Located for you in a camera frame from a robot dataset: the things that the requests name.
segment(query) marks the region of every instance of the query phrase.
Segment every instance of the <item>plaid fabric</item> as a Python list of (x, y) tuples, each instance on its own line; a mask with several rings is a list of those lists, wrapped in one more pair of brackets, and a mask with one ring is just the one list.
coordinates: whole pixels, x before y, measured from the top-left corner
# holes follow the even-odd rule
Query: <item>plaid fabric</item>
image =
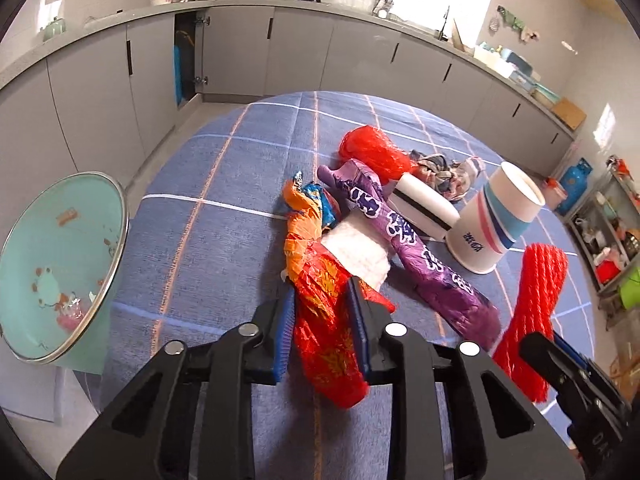
[[(212, 121), (162, 168), (132, 222), (111, 313), (101, 406), (167, 341), (215, 340), (273, 297), (285, 266), (284, 180), (302, 170), (309, 181), (319, 164), (336, 168), (340, 139), (363, 124), (379, 126), (408, 152), (443, 153), (456, 161), (480, 156), (489, 175), (501, 162), (438, 117), (360, 94), (288, 94)], [(552, 243), (569, 255), (570, 276), (553, 324), (577, 351), (592, 357), (588, 287), (572, 241), (551, 211), (543, 209), (497, 270), (485, 276), (460, 267), (442, 243), (430, 243), (430, 250), (498, 306), (505, 328), (517, 297), (522, 251), (534, 242)], [(395, 259), (381, 290), (398, 306), (394, 319), (430, 341), (454, 345), (456, 333), (412, 289)], [(552, 402), (554, 395), (540, 409), (566, 440), (568, 421)], [(390, 396), (390, 387), (375, 387), (353, 409), (338, 410), (313, 393), (292, 355), (282, 384), (254, 386), (257, 477), (386, 478)]]

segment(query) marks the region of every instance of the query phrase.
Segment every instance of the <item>red rope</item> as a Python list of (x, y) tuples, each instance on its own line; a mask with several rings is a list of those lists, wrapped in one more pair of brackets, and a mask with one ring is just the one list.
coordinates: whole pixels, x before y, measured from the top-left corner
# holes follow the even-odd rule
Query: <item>red rope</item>
[(494, 352), (494, 361), (531, 402), (546, 401), (549, 385), (520, 358), (518, 346), (531, 332), (542, 332), (548, 339), (553, 339), (551, 314), (556, 308), (567, 268), (566, 254), (557, 247), (527, 246), (513, 318)]

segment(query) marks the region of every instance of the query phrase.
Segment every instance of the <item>purple wrapper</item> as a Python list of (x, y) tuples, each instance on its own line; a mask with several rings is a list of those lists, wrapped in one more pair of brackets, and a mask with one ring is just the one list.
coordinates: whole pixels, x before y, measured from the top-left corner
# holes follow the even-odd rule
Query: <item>purple wrapper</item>
[(343, 194), (371, 220), (391, 243), (414, 279), (421, 298), (465, 339), (489, 350), (500, 335), (498, 309), (484, 295), (438, 260), (407, 221), (384, 200), (380, 180), (359, 160), (348, 160), (339, 170), (318, 168), (318, 178)]

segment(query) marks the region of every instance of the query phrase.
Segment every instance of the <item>white paper cup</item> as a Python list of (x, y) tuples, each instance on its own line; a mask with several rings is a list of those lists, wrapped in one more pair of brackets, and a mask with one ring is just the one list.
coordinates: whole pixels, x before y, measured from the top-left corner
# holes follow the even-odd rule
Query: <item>white paper cup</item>
[(447, 233), (449, 251), (463, 267), (487, 274), (545, 205), (542, 192), (520, 168), (503, 162)]

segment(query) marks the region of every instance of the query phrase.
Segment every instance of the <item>green bucket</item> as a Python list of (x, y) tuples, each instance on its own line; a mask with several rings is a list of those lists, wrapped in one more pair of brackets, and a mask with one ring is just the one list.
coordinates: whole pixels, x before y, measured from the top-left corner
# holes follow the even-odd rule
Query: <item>green bucket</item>
[(0, 254), (0, 329), (18, 359), (102, 373), (128, 229), (102, 173), (63, 178), (22, 213)]
[(640, 305), (640, 269), (631, 272), (626, 282), (620, 286), (620, 299), (625, 308)]

